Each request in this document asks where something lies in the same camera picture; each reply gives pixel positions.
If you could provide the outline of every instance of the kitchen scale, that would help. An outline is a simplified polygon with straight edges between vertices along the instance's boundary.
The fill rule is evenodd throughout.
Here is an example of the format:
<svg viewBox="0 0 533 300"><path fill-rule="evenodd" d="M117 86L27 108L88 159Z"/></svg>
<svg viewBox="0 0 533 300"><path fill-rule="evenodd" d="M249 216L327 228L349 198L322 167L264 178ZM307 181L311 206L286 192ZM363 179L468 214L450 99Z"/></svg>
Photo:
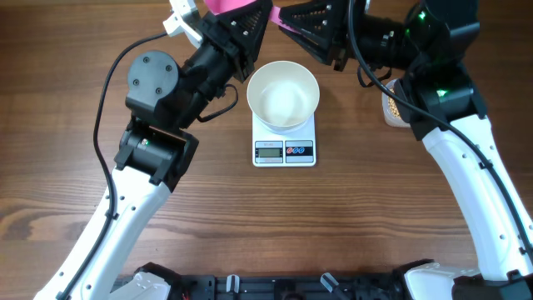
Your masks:
<svg viewBox="0 0 533 300"><path fill-rule="evenodd" d="M268 128L252 114L252 161L260 168L312 167L316 164L315 114L284 132Z"/></svg>

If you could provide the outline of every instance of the cup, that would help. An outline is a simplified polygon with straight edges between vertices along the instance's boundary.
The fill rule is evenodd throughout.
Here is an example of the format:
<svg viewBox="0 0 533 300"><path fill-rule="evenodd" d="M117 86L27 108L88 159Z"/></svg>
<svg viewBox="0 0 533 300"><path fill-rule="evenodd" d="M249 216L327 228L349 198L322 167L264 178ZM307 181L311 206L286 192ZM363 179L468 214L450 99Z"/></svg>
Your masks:
<svg viewBox="0 0 533 300"><path fill-rule="evenodd" d="M271 62L257 70L247 89L252 112L271 131L302 126L318 107L320 90L309 70L295 62Z"/></svg>

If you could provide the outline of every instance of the black cable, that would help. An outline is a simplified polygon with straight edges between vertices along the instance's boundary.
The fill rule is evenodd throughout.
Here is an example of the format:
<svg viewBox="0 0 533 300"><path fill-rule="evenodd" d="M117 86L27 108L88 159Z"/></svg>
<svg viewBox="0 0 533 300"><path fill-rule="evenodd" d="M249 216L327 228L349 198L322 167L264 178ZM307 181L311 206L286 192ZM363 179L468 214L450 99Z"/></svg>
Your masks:
<svg viewBox="0 0 533 300"><path fill-rule="evenodd" d="M226 107L224 109L221 109L218 112L214 112L214 113L212 113L212 114L210 114L208 116L205 116L205 117L198 116L197 117L198 122L205 123L205 122L211 121L212 119L222 115L223 113L227 113L230 109L234 108L237 105L237 102L239 102L239 92L237 91L237 88L233 84L230 84L230 83L228 83L225 86L225 88L227 88L227 87L233 88L235 90L235 101L233 101L233 103L230 104L228 107Z"/></svg>
<svg viewBox="0 0 533 300"><path fill-rule="evenodd" d="M509 211L511 212L511 216L513 217L513 221L516 224L516 228L518 229L519 234L521 235L522 241L524 243L524 248L526 249L527 255L530 259L531 264L533 264L533 247L531 246L531 242L527 236L526 229L524 228L524 224L522 223L520 219L520 215L518 214L518 211L516 210L516 206L513 203L513 200L511 198L511 195L507 191L507 188L505 184L501 181L500 176L494 169L494 166L492 165L492 162L486 158L485 154L468 138L466 137L459 129L453 127L448 122L444 122L440 120L438 117L400 99L395 93L391 92L386 86L381 83L376 75L370 70L370 68L366 65L365 59L361 55L361 51L359 50L359 47L357 46L357 38L355 34L355 28L354 28L354 20L353 20L353 13L354 13L354 7L356 5L357 0L350 0L349 6L348 6L348 34L350 38L351 48L356 55L356 59L361 64L361 67L363 71L365 71L366 75L372 80L372 82L376 85L377 88L379 88L382 92L385 93L388 97L394 99L397 103L402 105L405 108L409 108L415 113L418 113L422 115L424 118L428 118L435 123L437 123L439 126L450 130L453 132L459 139L461 139L481 160L481 163L483 166L489 171L489 174L494 179L494 182L496 186L500 189L501 195L506 200L507 207L509 208Z"/></svg>
<svg viewBox="0 0 533 300"><path fill-rule="evenodd" d="M106 214L106 221L103 224L102 231L98 235L98 238L94 245L92 245L91 251L89 251L89 254L85 257L85 260L82 262L82 265L77 270L76 274L74 274L74 277L72 277L72 280L70 283L65 287L65 290L61 292L60 295L58 295L57 299L60 300L66 300L68 296L70 295L72 289L76 286L79 278L83 275L85 270L87 269L87 266L91 262L92 258L100 248L100 245L102 244L103 239L106 237L107 231L111 227L111 222L115 216L115 207L117 204L117 190L115 187L115 182L113 181L111 177L111 173L109 172L109 169L107 168L107 164L105 159L103 158L102 152L100 151L100 146L98 146L98 129L100 128L100 119L102 118L102 110L103 110L103 103L106 97L107 92L107 86L109 86L109 81L111 80L111 75L113 75L113 72L115 72L115 68L117 68L118 63L121 61L121 59L128 53L130 50L134 49L135 47L146 43L153 41L158 38L165 37L167 35L167 32L162 32L157 35L146 37L141 40L138 40L131 44L129 47L124 49L115 59L115 62L111 66L111 69L109 69L109 72L107 73L106 81L103 84L102 89L102 95L100 96L100 103L98 104L98 111L97 111L97 119L94 123L94 132L92 133L92 143L94 145L94 151L97 153L98 161L102 165L103 174L106 177L107 181L107 187L109 189L109 209L107 210Z"/></svg>

